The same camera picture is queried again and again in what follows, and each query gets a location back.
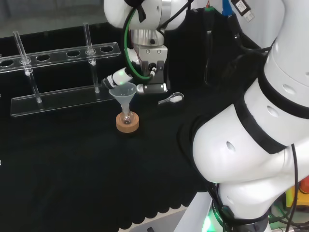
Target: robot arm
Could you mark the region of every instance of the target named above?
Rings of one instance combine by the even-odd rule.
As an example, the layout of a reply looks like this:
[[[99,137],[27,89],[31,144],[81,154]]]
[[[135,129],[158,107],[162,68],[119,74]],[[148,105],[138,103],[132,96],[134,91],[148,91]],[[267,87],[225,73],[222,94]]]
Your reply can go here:
[[[193,142],[199,172],[220,183],[223,205],[239,219],[263,216],[295,184],[291,144],[299,181],[309,175],[309,1],[283,3],[283,25],[258,80],[237,103],[205,123]],[[259,228],[256,232],[270,231],[267,220]]]
[[[128,54],[124,52],[127,67],[103,79],[104,85],[107,88],[114,88],[135,77],[142,83],[147,82],[147,85],[138,85],[138,93],[167,92],[167,86],[164,83],[164,64],[168,56],[168,49],[164,46],[164,33],[157,29],[192,1],[105,0],[104,11],[109,23],[124,29],[124,24],[128,22],[133,49],[128,50]],[[133,12],[127,2],[130,5],[135,2],[142,2],[142,4],[139,5],[140,8],[137,11]],[[186,11],[184,10],[167,24],[165,30],[176,29],[183,22],[185,15]]]

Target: funnel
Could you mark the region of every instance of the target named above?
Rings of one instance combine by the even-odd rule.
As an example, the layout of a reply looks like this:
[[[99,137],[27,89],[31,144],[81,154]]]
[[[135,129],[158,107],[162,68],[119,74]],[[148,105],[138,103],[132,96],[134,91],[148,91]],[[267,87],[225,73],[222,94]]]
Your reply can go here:
[[[136,85],[125,83],[110,89],[110,94],[121,104],[122,113],[116,118],[118,130],[124,133],[131,133],[139,127],[139,117],[136,113],[131,112],[129,104],[136,93]]]
[[[110,89],[110,94],[123,106],[129,105],[134,94],[136,93],[136,85],[127,82],[121,86]]]

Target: green light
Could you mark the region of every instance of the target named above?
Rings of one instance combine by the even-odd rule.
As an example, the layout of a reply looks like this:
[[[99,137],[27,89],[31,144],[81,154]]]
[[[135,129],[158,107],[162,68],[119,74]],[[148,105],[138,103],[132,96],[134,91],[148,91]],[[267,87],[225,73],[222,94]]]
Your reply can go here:
[[[209,216],[207,216],[205,218],[204,223],[203,223],[202,232],[207,232],[210,227],[211,227],[211,220],[210,220]]]

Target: black tablecloth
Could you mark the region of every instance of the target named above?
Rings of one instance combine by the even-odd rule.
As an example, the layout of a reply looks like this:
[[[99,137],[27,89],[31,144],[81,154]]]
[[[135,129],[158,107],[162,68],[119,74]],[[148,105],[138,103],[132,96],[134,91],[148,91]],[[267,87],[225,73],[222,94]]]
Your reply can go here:
[[[181,204],[188,206],[203,179],[180,153],[179,125],[198,114],[215,115],[254,79],[258,57],[242,59],[229,88],[203,85],[206,60],[200,15],[167,35],[171,90],[183,102],[158,107],[166,95],[135,96],[131,110],[140,128],[124,135],[115,128],[118,102],[10,117],[12,97],[31,94],[22,72],[0,75],[0,231],[116,232]],[[121,31],[108,24],[91,26],[94,44],[119,42]],[[22,36],[26,52],[84,45],[83,28]],[[12,38],[0,39],[0,54],[16,55]],[[225,19],[214,29],[212,81],[240,54]],[[119,56],[102,61],[99,78],[124,66]],[[87,63],[35,69],[41,92],[90,85]]]

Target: black cable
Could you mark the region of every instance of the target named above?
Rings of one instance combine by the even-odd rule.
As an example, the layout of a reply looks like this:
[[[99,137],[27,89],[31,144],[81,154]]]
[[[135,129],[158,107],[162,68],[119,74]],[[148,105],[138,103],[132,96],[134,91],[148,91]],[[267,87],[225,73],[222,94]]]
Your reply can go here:
[[[159,27],[157,27],[157,31],[159,33],[163,33],[161,29],[166,28],[166,26],[173,21],[178,15],[180,15],[187,7],[193,2],[194,0],[189,0],[176,14],[174,14],[170,19],[168,19],[165,23],[161,24]]]
[[[257,48],[257,49],[247,48],[247,47],[244,47],[243,45],[240,45],[239,47],[246,53],[255,53],[259,55],[264,55],[263,54],[264,52],[268,52],[271,50],[271,47]]]
[[[165,41],[165,34],[164,34],[164,32],[163,31],[161,31],[161,30],[158,30],[158,32],[163,36],[163,38],[164,38],[164,41]]]
[[[293,206],[291,210],[291,217],[288,220],[288,224],[286,227],[285,232],[289,232],[289,228],[292,223],[293,215],[296,210],[297,206],[297,197],[298,197],[298,164],[297,164],[297,156],[296,156],[296,150],[295,150],[295,145],[292,144],[292,153],[293,153],[293,159],[294,159],[294,173],[295,173],[295,193],[294,193],[294,200],[293,200]]]

